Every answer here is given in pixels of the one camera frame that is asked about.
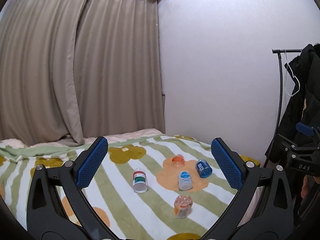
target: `textured blue pad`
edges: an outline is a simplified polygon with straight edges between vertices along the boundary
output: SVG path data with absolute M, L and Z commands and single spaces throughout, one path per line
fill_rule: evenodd
M 242 173 L 217 139 L 214 139 L 211 143 L 211 153 L 230 187 L 241 189 L 243 185 Z
M 310 126 L 307 126 L 301 122 L 297 123 L 296 130 L 300 133 L 303 133 L 306 136 L 309 136 L 309 137 L 312 137 L 315 135 L 313 128 L 311 128 Z
M 89 186 L 107 152 L 108 141 L 103 137 L 78 170 L 77 185 L 79 189 Z

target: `blue round logo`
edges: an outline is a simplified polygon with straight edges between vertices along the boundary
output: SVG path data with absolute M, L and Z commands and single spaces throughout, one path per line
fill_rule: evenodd
M 181 173 L 181 177 L 185 179 L 185 178 L 189 178 L 190 175 L 189 175 L 189 173 L 187 173 L 186 171 L 184 171 L 184 172 Z

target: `clothes rack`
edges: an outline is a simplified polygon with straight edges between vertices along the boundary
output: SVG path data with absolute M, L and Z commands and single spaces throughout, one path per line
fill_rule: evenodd
M 301 53 L 302 49 L 273 49 L 272 53 L 273 54 L 278 54 L 278 59 L 279 59 L 279 70 L 280 70 L 280 97 L 279 97 L 279 109 L 278 109 L 278 117 L 277 117 L 277 123 L 276 123 L 276 129 L 275 129 L 275 133 L 273 135 L 272 141 L 271 141 L 271 145 L 269 147 L 269 151 L 267 154 L 267 159 L 263 165 L 263 167 L 265 168 L 269 162 L 270 159 L 270 152 L 271 149 L 273 147 L 273 142 L 274 142 L 274 138 L 277 134 L 278 131 L 278 127 L 279 127 L 279 123 L 280 123 L 280 116 L 281 116 L 281 106 L 282 106 L 282 96 L 283 96 L 283 74 L 282 74 L 282 60 L 281 60 L 281 54 L 282 53 Z

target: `white hanger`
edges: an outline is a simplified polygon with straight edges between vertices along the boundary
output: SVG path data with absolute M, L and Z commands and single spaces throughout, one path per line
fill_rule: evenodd
M 298 81 L 298 84 L 299 84 L 299 89 L 298 89 L 298 91 L 295 92 L 293 95 L 290 95 L 289 92 L 287 91 L 287 89 L 285 88 L 285 82 L 287 81 L 287 72 L 288 72 L 288 68 L 286 68 L 285 80 L 284 80 L 284 89 L 285 89 L 285 91 L 288 93 L 288 95 L 289 95 L 290 97 L 293 97 L 294 95 L 296 95 L 296 94 L 300 91 L 300 82 L 299 82 L 299 79 L 293 74 L 293 71 L 292 71 L 292 69 L 291 69 L 291 67 L 290 67 L 290 65 L 289 65 L 289 63 L 288 63 L 287 53 L 285 52 L 285 50 L 284 50 L 284 54 L 285 54 L 285 59 L 287 60 L 287 65 L 289 66 L 289 68 L 290 68 L 290 70 L 291 70 L 292 77 L 295 78 L 295 79 Z

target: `curtain pleat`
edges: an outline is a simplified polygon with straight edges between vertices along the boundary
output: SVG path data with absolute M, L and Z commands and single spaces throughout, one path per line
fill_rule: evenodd
M 0 21 L 0 139 L 84 142 L 73 79 L 86 0 L 11 0 Z
M 74 80 L 84 137 L 164 132 L 157 0 L 91 0 Z

